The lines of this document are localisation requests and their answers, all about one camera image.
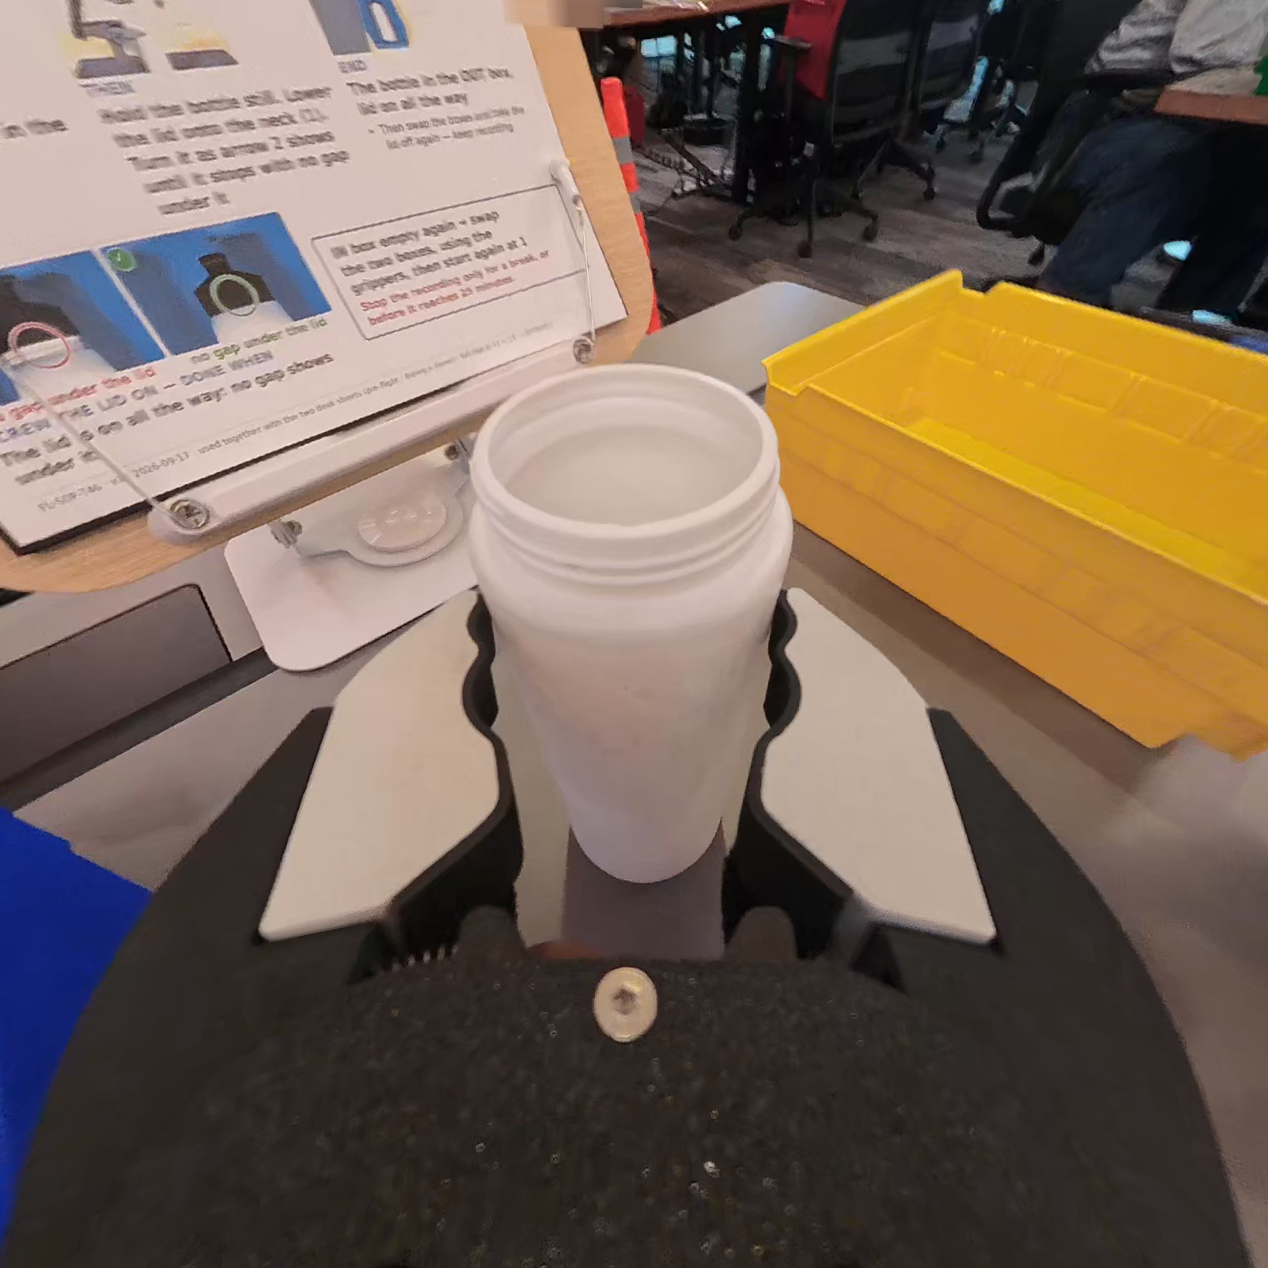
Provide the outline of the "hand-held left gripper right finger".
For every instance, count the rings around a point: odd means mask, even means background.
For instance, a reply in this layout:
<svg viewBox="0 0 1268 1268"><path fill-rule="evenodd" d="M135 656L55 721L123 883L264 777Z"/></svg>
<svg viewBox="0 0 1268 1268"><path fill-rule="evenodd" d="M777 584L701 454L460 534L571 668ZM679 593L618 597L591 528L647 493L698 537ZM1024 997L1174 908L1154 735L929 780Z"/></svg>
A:
<svg viewBox="0 0 1268 1268"><path fill-rule="evenodd" d="M722 865L722 937L777 908L799 958L867 961L885 930L990 946L994 920L929 709L807 591L784 590Z"/></svg>

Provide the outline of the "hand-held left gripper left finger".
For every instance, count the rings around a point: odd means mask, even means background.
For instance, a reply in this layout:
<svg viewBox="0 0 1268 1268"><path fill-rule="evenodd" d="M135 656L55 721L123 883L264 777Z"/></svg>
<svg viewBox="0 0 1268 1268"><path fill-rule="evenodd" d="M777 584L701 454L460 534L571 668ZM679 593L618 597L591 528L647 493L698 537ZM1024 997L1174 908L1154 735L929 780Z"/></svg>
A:
<svg viewBox="0 0 1268 1268"><path fill-rule="evenodd" d="M494 637L461 591L339 691L258 925L279 943L375 925L437 957L475 908L516 913L522 837L496 735Z"/></svg>

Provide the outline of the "black office chair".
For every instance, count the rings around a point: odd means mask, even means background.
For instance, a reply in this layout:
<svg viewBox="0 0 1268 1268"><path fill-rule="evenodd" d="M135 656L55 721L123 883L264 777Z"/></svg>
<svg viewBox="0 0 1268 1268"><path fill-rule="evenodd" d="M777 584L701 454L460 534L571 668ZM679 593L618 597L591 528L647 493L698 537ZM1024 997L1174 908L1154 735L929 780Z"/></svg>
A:
<svg viewBox="0 0 1268 1268"><path fill-rule="evenodd" d="M822 102L801 93L795 80L795 57L805 45L783 31L772 39L774 77L757 111L754 187L727 228L731 243L759 217L799 225L802 259L813 253L822 217L854 216L863 241L876 238L879 216L863 202L861 185L908 120L928 9L928 3L849 1Z"/></svg>

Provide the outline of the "yellow plastic bin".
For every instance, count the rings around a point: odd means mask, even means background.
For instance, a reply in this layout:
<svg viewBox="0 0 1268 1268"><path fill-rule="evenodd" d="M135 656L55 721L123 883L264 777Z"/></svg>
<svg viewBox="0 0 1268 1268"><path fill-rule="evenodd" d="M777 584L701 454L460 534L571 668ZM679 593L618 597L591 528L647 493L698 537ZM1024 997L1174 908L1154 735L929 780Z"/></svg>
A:
<svg viewBox="0 0 1268 1268"><path fill-rule="evenodd" d="M798 523L1141 745L1266 741L1266 360L947 271L765 359Z"/></svg>

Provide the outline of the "red office chair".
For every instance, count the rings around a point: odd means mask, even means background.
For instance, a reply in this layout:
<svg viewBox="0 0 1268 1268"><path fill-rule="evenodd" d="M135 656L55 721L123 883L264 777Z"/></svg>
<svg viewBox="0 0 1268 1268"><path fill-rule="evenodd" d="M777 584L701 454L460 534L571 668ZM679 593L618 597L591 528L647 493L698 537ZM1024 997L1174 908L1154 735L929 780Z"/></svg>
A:
<svg viewBox="0 0 1268 1268"><path fill-rule="evenodd" d="M796 86L818 102L827 99L836 33L846 6L846 1L792 1L786 10L783 36L805 45L795 57Z"/></svg>

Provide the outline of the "brown wooden table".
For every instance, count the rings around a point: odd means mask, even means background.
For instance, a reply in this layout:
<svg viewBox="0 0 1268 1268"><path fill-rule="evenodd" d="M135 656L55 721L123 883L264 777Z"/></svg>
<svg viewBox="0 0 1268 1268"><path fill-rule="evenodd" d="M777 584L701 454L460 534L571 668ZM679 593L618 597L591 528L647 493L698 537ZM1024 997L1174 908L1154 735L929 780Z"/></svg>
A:
<svg viewBox="0 0 1268 1268"><path fill-rule="evenodd" d="M1154 113L1263 128L1266 126L1266 96L1243 90L1192 89L1172 84L1160 93Z"/></svg>
<svg viewBox="0 0 1268 1268"><path fill-rule="evenodd" d="M596 80L636 92L644 137L673 151L704 193L741 206L754 187L759 102L786 15L787 3L603 3L581 45Z"/></svg>

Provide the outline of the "blue plastic bin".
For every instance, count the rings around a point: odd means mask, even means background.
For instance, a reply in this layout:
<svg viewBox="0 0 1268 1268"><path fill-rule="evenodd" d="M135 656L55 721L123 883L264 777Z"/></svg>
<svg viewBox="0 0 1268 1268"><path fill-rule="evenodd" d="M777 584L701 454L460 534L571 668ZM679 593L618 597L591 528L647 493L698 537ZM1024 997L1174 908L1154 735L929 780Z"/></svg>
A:
<svg viewBox="0 0 1268 1268"><path fill-rule="evenodd" d="M58 1061L144 886L1 812L1 1231Z"/></svg>

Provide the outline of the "orange traffic cone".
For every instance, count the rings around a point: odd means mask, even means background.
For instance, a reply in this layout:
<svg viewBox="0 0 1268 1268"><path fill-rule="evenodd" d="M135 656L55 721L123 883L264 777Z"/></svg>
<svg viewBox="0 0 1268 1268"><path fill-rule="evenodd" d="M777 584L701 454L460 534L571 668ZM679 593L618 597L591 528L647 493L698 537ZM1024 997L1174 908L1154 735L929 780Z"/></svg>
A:
<svg viewBox="0 0 1268 1268"><path fill-rule="evenodd" d="M644 253L650 259L651 255L644 229L644 214L639 199L639 181L632 149L624 86L620 78L614 75L606 75L597 81L597 90L608 134L612 142L612 151L615 154L617 164L620 166L623 175L630 211L638 228L638 235L644 247Z"/></svg>

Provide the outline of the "white plastic bottle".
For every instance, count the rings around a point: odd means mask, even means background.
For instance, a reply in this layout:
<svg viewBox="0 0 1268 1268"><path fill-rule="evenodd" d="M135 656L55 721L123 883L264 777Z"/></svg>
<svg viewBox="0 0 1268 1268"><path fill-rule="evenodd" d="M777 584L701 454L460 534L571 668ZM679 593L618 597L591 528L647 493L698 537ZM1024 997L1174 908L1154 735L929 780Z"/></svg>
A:
<svg viewBox="0 0 1268 1268"><path fill-rule="evenodd" d="M626 883L719 833L793 522L778 440L706 374L612 363L485 419L469 557L582 853Z"/></svg>

